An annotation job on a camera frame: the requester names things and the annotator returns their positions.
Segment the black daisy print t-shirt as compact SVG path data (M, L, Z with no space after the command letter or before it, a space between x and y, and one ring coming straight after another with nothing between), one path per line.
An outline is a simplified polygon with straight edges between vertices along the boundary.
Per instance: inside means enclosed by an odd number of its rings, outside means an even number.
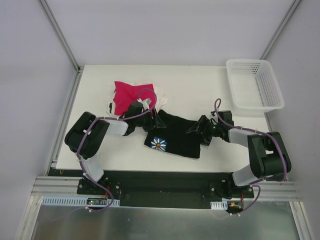
M201 135L186 134L186 131L197 121L171 115L162 109L158 115L165 123L166 128L150 130L144 140L144 145L160 152L199 159Z

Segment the white t-shirt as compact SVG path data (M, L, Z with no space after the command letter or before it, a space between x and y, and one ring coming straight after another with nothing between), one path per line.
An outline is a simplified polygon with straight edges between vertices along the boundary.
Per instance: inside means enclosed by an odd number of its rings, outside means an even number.
M153 83L127 83L127 84L130 84L130 85L133 85L133 86L137 86L137 85L146 85L146 84L152 84L153 85L153 88L154 88L154 92L155 92L155 95L156 95L156 98L157 98L157 102L156 104L154 105L154 108L159 111L163 105L165 105L167 103L167 97L166 95L164 94L163 92L163 89L159 86L156 86L155 84ZM113 98L114 98L114 95L115 95L115 86L114 86L114 91L111 95L111 99L107 105L107 112L111 115L111 116L120 116L120 115L115 115L114 114L114 107L115 107L115 104L113 103Z

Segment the pink t-shirt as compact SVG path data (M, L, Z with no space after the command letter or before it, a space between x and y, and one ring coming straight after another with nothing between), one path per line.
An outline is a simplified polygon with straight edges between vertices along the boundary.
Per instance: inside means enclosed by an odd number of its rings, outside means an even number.
M131 85L121 81L115 81L115 92L113 97L114 114L117 116L126 112L132 102L141 99L150 99L150 106L157 103L157 96L152 84Z

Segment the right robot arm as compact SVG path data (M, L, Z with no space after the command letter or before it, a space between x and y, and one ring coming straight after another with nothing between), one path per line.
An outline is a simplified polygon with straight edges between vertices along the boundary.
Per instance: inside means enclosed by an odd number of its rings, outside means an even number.
M277 131L262 132L236 127L232 112L213 111L217 118L202 115L186 133L196 134L200 143L208 146L212 138L241 145L248 149L249 164L231 172L214 186L214 193L221 198L231 199L249 190L250 186L263 180L282 182L292 169L292 163L282 136Z

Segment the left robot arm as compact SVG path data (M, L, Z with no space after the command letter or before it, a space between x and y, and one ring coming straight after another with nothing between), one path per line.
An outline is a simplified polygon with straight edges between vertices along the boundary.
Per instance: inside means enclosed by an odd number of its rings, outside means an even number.
M136 127L146 132L166 127L155 105L149 101L132 102L118 117L97 117L86 111L67 132L64 143L76 155L83 175L90 180L88 188L94 194L102 194L106 188L105 181L101 179L104 170L96 157L106 135L128 136Z

